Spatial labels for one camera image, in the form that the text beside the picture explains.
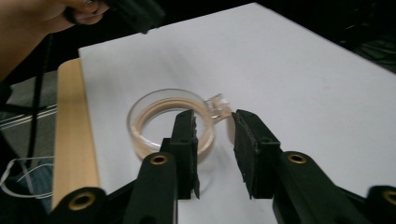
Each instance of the brass screw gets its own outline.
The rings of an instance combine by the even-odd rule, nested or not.
[[[72,199],[69,203],[69,209],[73,211],[78,211],[85,209],[86,207],[93,204],[95,201],[95,195],[89,191],[82,192]]]
[[[289,161],[298,163],[298,164],[303,164],[303,163],[307,162],[306,158],[300,154],[290,154],[288,156],[288,159],[289,159]]]
[[[154,156],[151,158],[150,162],[154,165],[162,165],[168,162],[168,158],[163,155]]]
[[[382,193],[384,198],[391,204],[396,205],[396,191],[386,190]]]

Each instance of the clear tape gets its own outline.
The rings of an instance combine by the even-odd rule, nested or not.
[[[206,101],[190,91],[178,89],[166,89],[147,94],[134,104],[128,115],[128,130],[140,159],[159,150],[158,144],[142,135],[143,128],[152,118],[173,109],[193,109],[201,116],[204,130],[198,136],[198,157],[205,154],[215,140],[214,124],[231,116],[228,102],[222,98],[221,94]]]

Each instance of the human hand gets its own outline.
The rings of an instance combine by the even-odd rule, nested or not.
[[[105,3],[92,0],[19,0],[22,3],[24,22],[36,26],[40,31],[50,34],[70,28],[74,24],[66,19],[64,11],[74,8],[75,21],[81,24],[95,24],[108,10]]]

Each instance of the white cable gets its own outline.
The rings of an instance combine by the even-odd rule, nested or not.
[[[15,161],[43,160],[43,159],[53,159],[53,158],[54,158],[53,156],[50,156],[50,157],[35,157],[35,158],[14,159],[14,160],[10,161],[8,163],[8,165],[7,165],[7,169],[4,171],[4,173],[2,174],[2,176],[0,178],[0,187],[1,187],[1,189],[3,190],[4,193],[8,194],[9,196],[16,197],[16,198],[44,199],[44,198],[48,198],[48,197],[52,196],[52,192],[43,193],[43,194],[37,194],[37,195],[23,195],[23,194],[18,194],[18,193],[12,192],[11,190],[9,190],[7,188],[6,180],[7,180],[8,176],[9,176],[9,173],[10,173],[11,168],[14,165]],[[26,183],[28,185],[29,192],[33,193],[34,189],[33,189],[32,179],[30,178],[30,173],[32,173],[34,170],[37,170],[40,167],[48,166],[48,165],[52,165],[53,166],[53,164],[45,163],[45,164],[39,165],[39,166],[33,168],[32,170],[28,171],[26,166],[22,162],[20,162],[20,166],[22,167],[22,170],[23,170],[23,176],[20,179],[18,179],[17,182],[20,182],[24,177],[26,177]]]

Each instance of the finger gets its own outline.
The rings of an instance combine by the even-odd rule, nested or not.
[[[85,25],[92,25],[99,22],[99,20],[101,20],[102,18],[103,18],[103,14],[99,14],[89,18],[81,19],[78,22]]]
[[[99,3],[92,0],[60,0],[60,2],[82,12],[94,12],[99,8]]]

